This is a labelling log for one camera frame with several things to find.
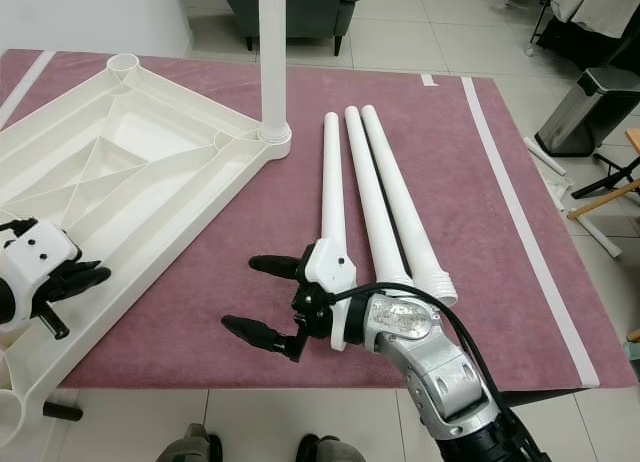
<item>white tile floor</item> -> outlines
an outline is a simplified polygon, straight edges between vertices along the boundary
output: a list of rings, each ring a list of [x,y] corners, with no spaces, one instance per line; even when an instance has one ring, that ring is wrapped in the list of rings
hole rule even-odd
[[[289,62],[493,77],[520,132],[531,136],[578,74],[572,64],[541,49],[532,58],[524,56],[538,13],[532,2],[498,7],[490,0],[363,0],[340,57],[333,57],[331,41],[291,42]],[[246,50],[225,0],[185,4],[195,35],[193,57],[257,60],[257,50]],[[620,163],[635,157],[623,136],[629,126],[640,127],[640,109],[601,149]],[[561,163],[577,185],[602,170],[590,159]],[[583,203],[568,197],[566,206]],[[640,326],[640,202],[635,197],[592,216],[624,250],[620,260],[567,222],[621,341]],[[80,397],[86,418],[70,425],[58,462],[151,462],[188,422],[203,421],[223,436],[229,462],[291,461],[297,440],[308,431],[338,435],[372,462],[440,460],[404,390],[83,391]],[[583,392],[518,412],[554,462],[637,460],[640,453],[638,389]]]

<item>white tape line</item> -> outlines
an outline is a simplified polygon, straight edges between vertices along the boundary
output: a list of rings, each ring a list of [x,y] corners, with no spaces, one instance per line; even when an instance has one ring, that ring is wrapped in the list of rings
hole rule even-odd
[[[480,101],[478,100],[478,94],[476,93],[473,81],[469,77],[463,77],[462,84],[467,95],[467,101],[469,102],[469,108],[471,109],[473,120],[476,123],[480,139],[482,139],[482,145],[484,146],[491,168],[493,169],[493,173],[495,174],[498,185],[500,186],[500,191],[502,192],[502,196],[507,204],[511,218],[513,219],[516,230],[518,231],[518,235],[522,240],[522,244],[524,245],[531,267],[538,278],[540,288],[547,299],[547,303],[549,304],[551,313],[556,320],[556,324],[558,324],[560,334],[562,334],[562,338],[569,349],[569,354],[576,366],[582,385],[583,387],[598,387],[600,385],[598,374],[596,373],[593,363],[589,358],[587,349],[582,343],[580,334],[578,334],[578,330],[573,324],[573,320],[571,320],[569,311],[567,310],[567,307],[562,300],[562,296],[560,295],[560,291],[553,280],[549,267],[547,266],[547,262],[544,260],[540,246],[533,235],[531,225],[529,225],[529,221],[522,209],[522,205],[520,205],[520,200],[513,188],[507,169],[502,162],[500,152],[493,140],[487,120],[482,112],[482,107],[480,106]]]
[[[420,74],[420,77],[422,78],[422,85],[425,87],[439,87],[439,85],[433,81],[431,74]]]
[[[40,54],[33,65],[24,74],[22,80],[18,82],[13,91],[6,98],[4,104],[0,107],[0,128],[9,120],[13,111],[16,110],[20,101],[24,98],[34,82],[40,77],[40,74],[49,64],[56,52],[53,50],[47,50]]]

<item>black plastic foot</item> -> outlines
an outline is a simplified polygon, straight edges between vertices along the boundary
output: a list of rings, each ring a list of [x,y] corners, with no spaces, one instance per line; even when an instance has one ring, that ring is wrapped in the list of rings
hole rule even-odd
[[[340,54],[340,46],[342,45],[342,36],[336,35],[334,43],[335,43],[335,48],[333,50],[333,55],[337,57]]]
[[[42,408],[42,415],[45,417],[53,417],[54,419],[70,420],[77,422],[82,419],[84,413],[82,409],[77,407],[68,407],[66,405],[54,404],[53,402],[45,402]]]

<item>white wall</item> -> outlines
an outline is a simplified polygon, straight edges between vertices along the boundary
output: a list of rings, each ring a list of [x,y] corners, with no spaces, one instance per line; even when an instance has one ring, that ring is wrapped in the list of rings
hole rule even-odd
[[[182,57],[182,0],[0,0],[0,46]]]

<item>chair leg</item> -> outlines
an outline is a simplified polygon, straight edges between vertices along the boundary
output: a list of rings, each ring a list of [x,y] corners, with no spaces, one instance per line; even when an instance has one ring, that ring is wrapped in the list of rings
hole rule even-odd
[[[342,45],[342,36],[341,35],[336,35],[335,37],[335,49],[333,51],[333,55],[335,55],[336,57],[338,56],[338,54],[340,54],[340,46]]]

